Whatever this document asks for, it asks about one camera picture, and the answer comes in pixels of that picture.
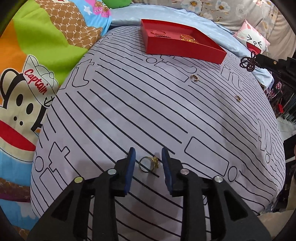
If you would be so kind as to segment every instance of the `green pillow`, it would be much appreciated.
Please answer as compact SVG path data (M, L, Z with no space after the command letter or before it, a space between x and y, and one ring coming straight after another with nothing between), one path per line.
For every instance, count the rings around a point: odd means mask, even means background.
M127 7L131 4L131 0L103 0L108 8Z

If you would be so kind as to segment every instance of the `orange fabric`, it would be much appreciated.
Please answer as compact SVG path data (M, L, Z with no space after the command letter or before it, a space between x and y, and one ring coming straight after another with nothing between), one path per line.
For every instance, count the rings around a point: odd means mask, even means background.
M0 49L0 74L7 68L13 68L21 73L27 56L18 44L13 21L10 21L0 38Z

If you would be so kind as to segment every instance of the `red mouth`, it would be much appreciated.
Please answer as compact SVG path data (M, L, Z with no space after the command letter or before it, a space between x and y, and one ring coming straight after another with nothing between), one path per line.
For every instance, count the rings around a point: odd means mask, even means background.
M248 50L250 50L251 52L255 52L255 54L260 54L261 53L261 49L259 49L258 47L256 47L255 45L247 42L247 48Z
M27 151L35 151L36 146L28 139L23 137L15 129L7 125L5 122L0 120L0 138L6 141L8 144Z

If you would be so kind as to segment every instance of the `white star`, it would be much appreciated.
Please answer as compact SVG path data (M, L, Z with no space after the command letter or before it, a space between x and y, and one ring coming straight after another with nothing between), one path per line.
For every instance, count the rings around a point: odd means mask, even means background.
M84 11L87 12L89 15L92 14L91 10L87 6L84 6Z

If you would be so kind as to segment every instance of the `gold ring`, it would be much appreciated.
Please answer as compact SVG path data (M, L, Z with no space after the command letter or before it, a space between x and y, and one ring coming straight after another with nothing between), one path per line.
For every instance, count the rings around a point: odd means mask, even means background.
M180 38L188 42L195 42L195 38L188 34L181 34Z
M166 31L162 30L151 30L151 33L154 35L166 35Z
M241 97L239 97L238 95L235 98L238 102L241 102L241 100L242 100Z
M198 81L198 76L195 74L191 75L190 78L194 79L195 82Z
M146 168L144 165L141 164L141 162L142 162L145 158L146 158L146 159L149 159L149 160L153 163L153 168L152 168L151 170L150 170L150 169L147 170L147 168ZM140 170L141 170L142 172L146 172L146 173L154 171L154 169L159 168L158 158L157 158L156 156L154 156L154 157L144 156L144 157L141 158L141 160L139 161L139 168L140 168Z

